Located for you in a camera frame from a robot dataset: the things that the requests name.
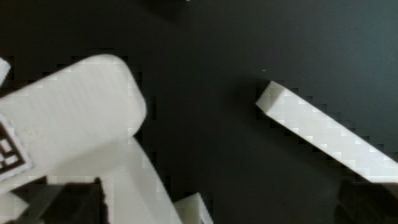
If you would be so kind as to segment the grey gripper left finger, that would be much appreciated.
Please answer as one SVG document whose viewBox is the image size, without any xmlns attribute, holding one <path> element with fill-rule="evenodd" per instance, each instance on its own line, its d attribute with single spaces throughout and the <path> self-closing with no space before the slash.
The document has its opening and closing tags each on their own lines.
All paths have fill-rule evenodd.
<svg viewBox="0 0 398 224">
<path fill-rule="evenodd" d="M 101 180 L 50 184 L 39 178 L 16 189 L 28 203 L 16 224 L 110 224 Z"/>
</svg>

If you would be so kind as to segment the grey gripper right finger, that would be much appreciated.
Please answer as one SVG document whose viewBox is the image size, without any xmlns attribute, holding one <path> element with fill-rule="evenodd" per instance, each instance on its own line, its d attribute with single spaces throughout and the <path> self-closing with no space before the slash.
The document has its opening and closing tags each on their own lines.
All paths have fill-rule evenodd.
<svg viewBox="0 0 398 224">
<path fill-rule="evenodd" d="M 334 224 L 398 224 L 398 197 L 380 184 L 341 181 Z"/>
</svg>

